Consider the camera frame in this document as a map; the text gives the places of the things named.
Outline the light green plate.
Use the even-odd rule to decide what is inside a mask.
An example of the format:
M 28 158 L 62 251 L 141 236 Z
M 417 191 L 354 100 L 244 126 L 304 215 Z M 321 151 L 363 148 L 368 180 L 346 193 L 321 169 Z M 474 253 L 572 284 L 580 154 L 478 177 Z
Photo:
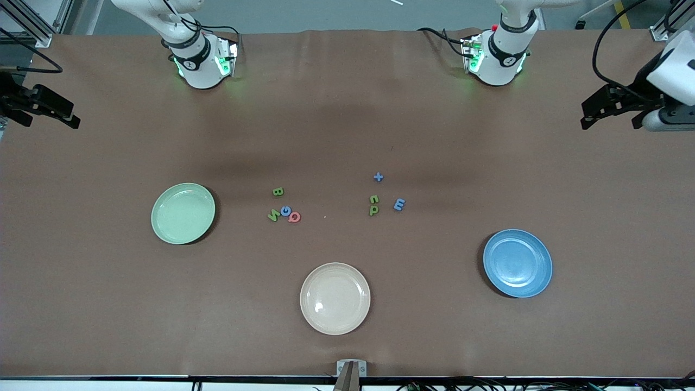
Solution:
M 163 242 L 184 245 L 206 235 L 216 213 L 216 201 L 208 188 L 181 183 L 159 195 L 151 209 L 150 223 Z

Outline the blue plate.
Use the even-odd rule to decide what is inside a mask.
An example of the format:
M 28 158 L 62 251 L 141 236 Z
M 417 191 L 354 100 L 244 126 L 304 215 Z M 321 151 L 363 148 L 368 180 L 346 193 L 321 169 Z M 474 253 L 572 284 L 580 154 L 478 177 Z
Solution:
M 553 278 L 548 248 L 535 235 L 520 229 L 494 233 L 483 248 L 482 263 L 489 282 L 514 299 L 541 294 Z

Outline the brown table cover sheet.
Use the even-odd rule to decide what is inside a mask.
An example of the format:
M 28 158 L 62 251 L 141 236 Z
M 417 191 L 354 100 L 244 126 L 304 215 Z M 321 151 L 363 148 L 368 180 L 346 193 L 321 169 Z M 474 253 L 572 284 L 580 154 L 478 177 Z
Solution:
M 55 37 L 64 72 L 27 83 L 81 124 L 36 118 L 0 141 L 0 376 L 323 375 L 346 358 L 372 376 L 695 370 L 695 133 L 631 115 L 583 131 L 595 37 L 543 31 L 513 84 L 488 87 L 425 33 L 248 35 L 209 91 L 158 37 Z M 150 213 L 181 183 L 217 213 L 173 245 Z M 285 205 L 302 220 L 268 218 Z M 551 253 L 535 297 L 485 275 L 505 229 Z M 331 262 L 371 291 L 342 336 L 299 303 Z

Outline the black table edge trim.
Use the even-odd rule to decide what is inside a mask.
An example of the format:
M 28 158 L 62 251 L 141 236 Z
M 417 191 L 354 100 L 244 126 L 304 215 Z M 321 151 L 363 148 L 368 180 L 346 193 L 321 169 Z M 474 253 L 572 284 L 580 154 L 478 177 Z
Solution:
M 336 375 L 67 375 L 67 376 L 0 376 L 0 380 L 37 380 L 37 381 L 223 381 L 231 383 L 330 383 L 337 380 Z M 464 381 L 472 379 L 494 380 L 511 383 L 523 383 L 525 381 L 598 381 L 598 383 L 610 383 L 611 381 L 653 381 L 655 383 L 671 382 L 677 384 L 695 384 L 695 375 L 691 377 L 607 377 L 607 376 L 367 376 L 363 380 L 387 382 L 396 380 L 425 380 L 425 381 Z

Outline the beige plate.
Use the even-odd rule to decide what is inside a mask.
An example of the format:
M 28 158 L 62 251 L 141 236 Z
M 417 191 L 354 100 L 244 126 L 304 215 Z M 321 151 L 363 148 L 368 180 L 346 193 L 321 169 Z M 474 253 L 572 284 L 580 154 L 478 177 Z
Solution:
M 299 303 L 303 317 L 315 331 L 342 336 L 355 331 L 367 318 L 371 291 L 360 270 L 331 262 L 307 275 Z

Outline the brown post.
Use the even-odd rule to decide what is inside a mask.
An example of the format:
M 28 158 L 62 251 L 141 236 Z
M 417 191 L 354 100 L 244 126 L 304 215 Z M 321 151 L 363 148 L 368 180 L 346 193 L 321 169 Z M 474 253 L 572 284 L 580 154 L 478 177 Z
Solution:
M 360 377 L 353 369 L 353 362 L 343 367 L 337 377 L 333 391 L 360 391 Z

